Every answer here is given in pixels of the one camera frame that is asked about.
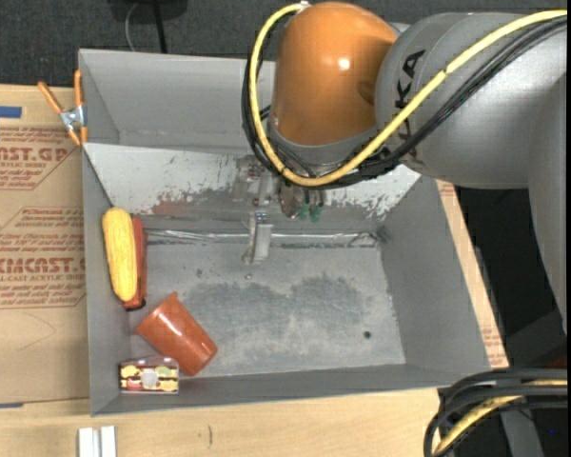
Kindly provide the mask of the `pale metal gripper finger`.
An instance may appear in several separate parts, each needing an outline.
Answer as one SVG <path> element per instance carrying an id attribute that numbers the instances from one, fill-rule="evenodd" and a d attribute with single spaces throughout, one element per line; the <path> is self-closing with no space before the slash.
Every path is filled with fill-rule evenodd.
<path id="1" fill-rule="evenodd" d="M 273 225 L 265 212 L 256 213 L 256 260 L 264 261 L 269 256 Z"/>
<path id="2" fill-rule="evenodd" d="M 255 246 L 256 246 L 256 235 L 257 235 L 257 227 L 259 221 L 258 216 L 255 211 L 252 211 L 248 217 L 248 239 L 247 239 L 247 247 L 246 251 L 242 256 L 242 260 L 246 264 L 253 264 L 255 262 Z"/>

